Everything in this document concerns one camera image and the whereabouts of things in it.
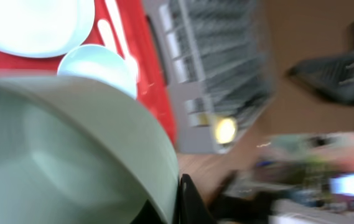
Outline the green bowl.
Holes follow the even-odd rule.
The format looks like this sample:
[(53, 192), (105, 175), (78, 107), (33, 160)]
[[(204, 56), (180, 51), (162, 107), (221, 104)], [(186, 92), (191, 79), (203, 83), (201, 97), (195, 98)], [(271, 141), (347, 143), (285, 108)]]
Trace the green bowl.
[(0, 78), (0, 223), (172, 223), (173, 145), (138, 101), (87, 78)]

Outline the light blue plate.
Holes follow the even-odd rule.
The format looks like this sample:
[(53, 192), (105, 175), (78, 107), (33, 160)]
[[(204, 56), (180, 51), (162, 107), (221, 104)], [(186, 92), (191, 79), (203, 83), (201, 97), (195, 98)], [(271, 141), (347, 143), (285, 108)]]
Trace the light blue plate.
[(27, 58), (66, 54), (89, 36), (94, 0), (0, 0), (0, 52)]

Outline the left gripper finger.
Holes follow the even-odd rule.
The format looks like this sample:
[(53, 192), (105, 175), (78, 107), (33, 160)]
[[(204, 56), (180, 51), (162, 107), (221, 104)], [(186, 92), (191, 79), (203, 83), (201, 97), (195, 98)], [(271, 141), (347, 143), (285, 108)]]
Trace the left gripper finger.
[(181, 224), (216, 224), (188, 174), (180, 178), (178, 209)]

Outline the light blue bowl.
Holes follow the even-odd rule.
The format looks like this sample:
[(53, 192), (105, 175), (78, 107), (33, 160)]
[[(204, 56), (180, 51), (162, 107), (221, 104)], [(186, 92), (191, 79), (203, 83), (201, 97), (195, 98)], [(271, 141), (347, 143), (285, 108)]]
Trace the light blue bowl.
[(85, 44), (69, 51), (60, 61), (58, 76), (89, 78), (137, 98), (136, 76), (127, 62), (103, 45)]

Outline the white plastic spoon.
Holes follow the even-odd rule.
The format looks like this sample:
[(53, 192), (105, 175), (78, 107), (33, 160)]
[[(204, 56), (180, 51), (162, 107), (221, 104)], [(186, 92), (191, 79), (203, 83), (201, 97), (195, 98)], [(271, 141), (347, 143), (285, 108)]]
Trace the white plastic spoon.
[(100, 19), (97, 23), (100, 36), (104, 46), (114, 53), (118, 53), (116, 41), (110, 23), (107, 20)]

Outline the yellow cup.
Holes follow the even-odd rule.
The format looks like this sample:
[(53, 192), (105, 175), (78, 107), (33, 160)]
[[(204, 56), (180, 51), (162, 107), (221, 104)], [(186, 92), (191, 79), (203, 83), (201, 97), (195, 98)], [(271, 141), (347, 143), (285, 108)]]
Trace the yellow cup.
[(216, 123), (213, 127), (213, 135), (218, 144), (229, 144), (232, 142), (238, 132), (236, 119), (233, 117), (216, 117)]

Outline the white plastic fork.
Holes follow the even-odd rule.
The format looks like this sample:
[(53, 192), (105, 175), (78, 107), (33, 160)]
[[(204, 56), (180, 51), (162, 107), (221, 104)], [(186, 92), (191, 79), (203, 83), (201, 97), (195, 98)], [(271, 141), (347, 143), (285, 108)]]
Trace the white plastic fork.
[(105, 0), (106, 8), (108, 14), (112, 21), (116, 36), (118, 38), (122, 53), (126, 64), (130, 70), (130, 73), (134, 77), (135, 81), (139, 78), (139, 66), (137, 60), (133, 57), (129, 50), (128, 41), (126, 39), (126, 34), (123, 27), (123, 22), (121, 19), (120, 11), (116, 0)]

